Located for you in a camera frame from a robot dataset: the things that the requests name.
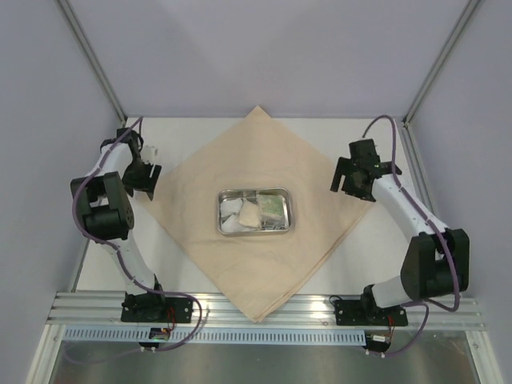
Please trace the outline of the green printed glove packet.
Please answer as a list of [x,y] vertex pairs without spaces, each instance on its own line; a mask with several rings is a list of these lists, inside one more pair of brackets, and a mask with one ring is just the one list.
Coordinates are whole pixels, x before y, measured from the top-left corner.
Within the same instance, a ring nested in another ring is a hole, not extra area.
[[283,220],[285,217],[283,197],[272,194],[258,194],[257,204],[265,220]]

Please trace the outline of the beige cloth mat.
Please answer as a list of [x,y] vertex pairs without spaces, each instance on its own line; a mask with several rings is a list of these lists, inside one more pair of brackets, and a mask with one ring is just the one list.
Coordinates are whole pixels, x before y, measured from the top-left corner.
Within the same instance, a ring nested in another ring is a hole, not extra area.
[[[330,189],[333,162],[254,108],[172,171],[141,204],[213,284],[259,322],[297,293],[370,208]],[[282,187],[294,224],[284,234],[227,237],[217,224],[224,190]]]

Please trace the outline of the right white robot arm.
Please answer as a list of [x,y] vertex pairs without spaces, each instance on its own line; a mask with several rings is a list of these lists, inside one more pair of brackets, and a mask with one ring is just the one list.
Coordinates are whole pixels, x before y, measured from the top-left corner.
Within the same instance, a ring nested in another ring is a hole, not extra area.
[[390,308],[428,302],[446,311],[460,307],[469,285],[470,239],[436,218],[402,183],[394,161],[384,162],[371,139],[349,144],[338,159],[331,191],[384,206],[409,245],[397,276],[364,288],[359,299],[365,321],[378,324]]

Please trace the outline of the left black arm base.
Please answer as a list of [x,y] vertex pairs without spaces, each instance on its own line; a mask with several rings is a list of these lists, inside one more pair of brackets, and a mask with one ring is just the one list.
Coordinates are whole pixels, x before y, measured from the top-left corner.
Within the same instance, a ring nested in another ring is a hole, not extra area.
[[193,303],[188,298],[128,295],[122,303],[121,321],[132,323],[189,324]]

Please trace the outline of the white gauze pad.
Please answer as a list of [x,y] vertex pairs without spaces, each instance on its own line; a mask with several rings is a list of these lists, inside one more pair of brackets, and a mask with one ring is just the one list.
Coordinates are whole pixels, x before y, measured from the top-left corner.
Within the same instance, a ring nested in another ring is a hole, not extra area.
[[243,200],[241,198],[226,199],[221,202],[219,212],[222,218],[228,218],[237,214],[242,208]]
[[231,215],[221,224],[221,232],[225,234],[234,234],[243,232],[245,227],[238,221],[237,215]]

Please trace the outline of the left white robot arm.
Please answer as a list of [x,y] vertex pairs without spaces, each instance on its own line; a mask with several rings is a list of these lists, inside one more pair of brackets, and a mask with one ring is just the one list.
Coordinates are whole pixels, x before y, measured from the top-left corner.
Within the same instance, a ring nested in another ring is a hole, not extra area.
[[135,216],[130,198],[142,192],[154,197],[162,167],[153,163],[155,151],[145,156],[139,132],[121,128],[101,144],[100,159],[87,176],[70,182],[72,215],[77,228],[112,256],[125,282],[128,305],[151,321],[166,315],[168,302],[155,273],[143,260],[134,239]]

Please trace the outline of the stainless steel tray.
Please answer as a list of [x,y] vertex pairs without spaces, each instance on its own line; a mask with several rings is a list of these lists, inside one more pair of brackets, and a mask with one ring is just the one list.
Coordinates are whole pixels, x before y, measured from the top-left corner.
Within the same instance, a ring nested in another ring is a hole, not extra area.
[[291,194],[282,187],[221,191],[217,214],[225,236],[284,234],[294,225]]

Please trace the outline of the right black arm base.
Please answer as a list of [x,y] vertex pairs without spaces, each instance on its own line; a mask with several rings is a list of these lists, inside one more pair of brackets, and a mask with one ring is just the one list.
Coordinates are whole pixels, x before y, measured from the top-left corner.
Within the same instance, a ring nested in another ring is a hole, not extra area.
[[379,308],[362,300],[330,297],[337,326],[398,326],[409,325],[406,310],[401,306]]

